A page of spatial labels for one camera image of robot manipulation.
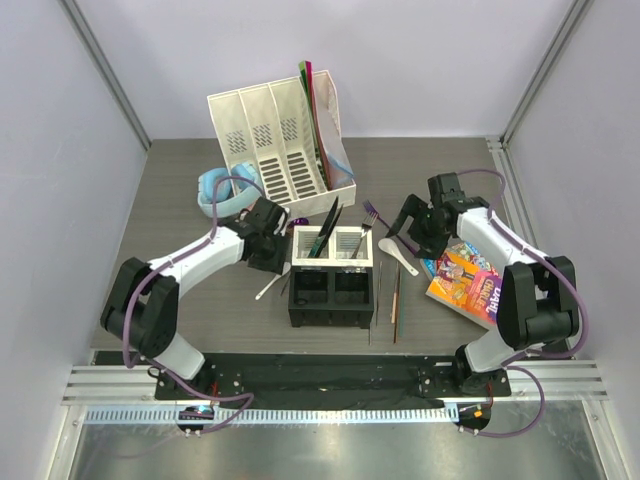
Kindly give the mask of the silver metal fork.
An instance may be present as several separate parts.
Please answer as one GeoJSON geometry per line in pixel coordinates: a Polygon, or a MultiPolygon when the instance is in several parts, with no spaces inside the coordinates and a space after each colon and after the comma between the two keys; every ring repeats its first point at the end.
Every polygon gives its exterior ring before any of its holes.
{"type": "Polygon", "coordinates": [[[367,215],[365,216],[365,218],[363,219],[362,223],[361,223],[361,233],[360,233],[360,237],[359,240],[356,244],[356,247],[354,248],[352,254],[351,254],[351,259],[356,259],[360,250],[360,247],[363,243],[363,241],[365,240],[365,237],[367,236],[367,234],[369,233],[369,231],[372,229],[374,223],[376,222],[378,218],[378,214],[375,212],[371,212],[369,211],[367,213],[367,215]]]}

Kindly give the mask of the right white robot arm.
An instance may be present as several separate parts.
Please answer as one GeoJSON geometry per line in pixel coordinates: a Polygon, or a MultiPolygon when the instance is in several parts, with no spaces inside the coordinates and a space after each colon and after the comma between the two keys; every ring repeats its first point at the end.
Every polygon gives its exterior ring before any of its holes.
{"type": "Polygon", "coordinates": [[[589,316],[576,288],[573,263],[550,257],[516,235],[492,203],[467,195],[458,174],[427,181],[429,200],[410,194],[388,229],[405,229],[417,244],[417,257],[436,260],[450,239],[468,241],[500,270],[502,287],[496,325],[459,347],[451,380],[465,395],[481,395],[511,363],[527,356],[564,359],[579,351],[589,333],[589,316]]]}

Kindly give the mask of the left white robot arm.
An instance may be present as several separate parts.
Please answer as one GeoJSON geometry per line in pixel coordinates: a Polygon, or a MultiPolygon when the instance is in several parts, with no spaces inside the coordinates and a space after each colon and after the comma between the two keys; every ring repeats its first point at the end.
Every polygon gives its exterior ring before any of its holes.
{"type": "Polygon", "coordinates": [[[124,353],[134,349],[179,376],[178,386],[187,396],[205,397],[213,375],[203,368],[204,354],[177,332],[179,302],[200,282],[239,262],[281,274],[288,221],[288,208],[260,197],[171,254],[149,262],[126,260],[107,297],[101,327],[122,341],[124,353]]]}

